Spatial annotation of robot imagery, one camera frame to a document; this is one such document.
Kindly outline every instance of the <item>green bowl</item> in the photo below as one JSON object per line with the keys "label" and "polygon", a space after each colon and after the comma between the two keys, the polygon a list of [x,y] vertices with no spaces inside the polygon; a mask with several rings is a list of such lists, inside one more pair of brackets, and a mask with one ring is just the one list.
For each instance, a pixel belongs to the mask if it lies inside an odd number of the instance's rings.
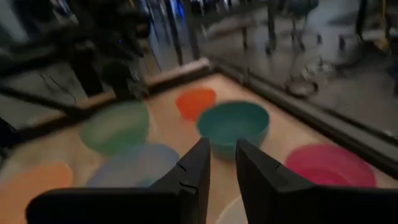
{"label": "green bowl", "polygon": [[113,156],[146,141],[149,112],[144,103],[122,103],[96,114],[80,131],[81,140],[91,149]]}
{"label": "green bowl", "polygon": [[208,109],[197,122],[202,137],[209,138],[213,155],[234,160],[236,141],[244,138],[259,147],[268,133],[269,115],[261,106],[230,101]]}

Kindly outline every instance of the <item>teal bowl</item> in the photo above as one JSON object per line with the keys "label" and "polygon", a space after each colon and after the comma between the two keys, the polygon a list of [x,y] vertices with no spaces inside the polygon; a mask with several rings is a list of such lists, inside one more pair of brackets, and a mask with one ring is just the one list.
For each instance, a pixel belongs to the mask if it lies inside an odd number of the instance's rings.
{"label": "teal bowl", "polygon": [[205,111],[197,122],[202,137],[209,138],[213,155],[235,159],[236,141],[248,140],[259,147],[268,133],[269,115],[261,106],[247,101],[230,101]]}

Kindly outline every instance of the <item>light blue bowl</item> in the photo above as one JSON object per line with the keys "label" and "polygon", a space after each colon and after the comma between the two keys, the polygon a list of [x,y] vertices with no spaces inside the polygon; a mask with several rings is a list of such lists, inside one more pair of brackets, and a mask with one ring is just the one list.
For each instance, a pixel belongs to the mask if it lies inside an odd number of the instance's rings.
{"label": "light blue bowl", "polygon": [[88,187],[149,187],[178,162],[180,156],[161,144],[143,144],[120,152],[100,167]]}
{"label": "light blue bowl", "polygon": [[259,147],[268,133],[268,126],[268,112],[247,101],[219,104],[205,111],[197,122],[200,135],[210,140],[213,155],[228,161],[235,159],[239,138]]}

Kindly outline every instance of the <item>orange bowl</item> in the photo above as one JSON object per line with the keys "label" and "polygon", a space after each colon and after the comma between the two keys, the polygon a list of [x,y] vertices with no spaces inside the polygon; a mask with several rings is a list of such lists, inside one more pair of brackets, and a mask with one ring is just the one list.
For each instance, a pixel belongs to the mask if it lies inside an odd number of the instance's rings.
{"label": "orange bowl", "polygon": [[199,115],[216,103],[216,92],[209,88],[196,88],[183,92],[175,101],[181,116],[196,121]]}

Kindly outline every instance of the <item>pink bowl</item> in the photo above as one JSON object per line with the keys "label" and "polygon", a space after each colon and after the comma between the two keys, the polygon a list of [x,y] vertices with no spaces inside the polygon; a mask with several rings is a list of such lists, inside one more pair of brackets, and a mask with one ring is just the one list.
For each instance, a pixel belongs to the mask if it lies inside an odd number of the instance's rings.
{"label": "pink bowl", "polygon": [[285,166],[316,184],[375,187],[371,168],[357,155],[331,144],[300,146]]}

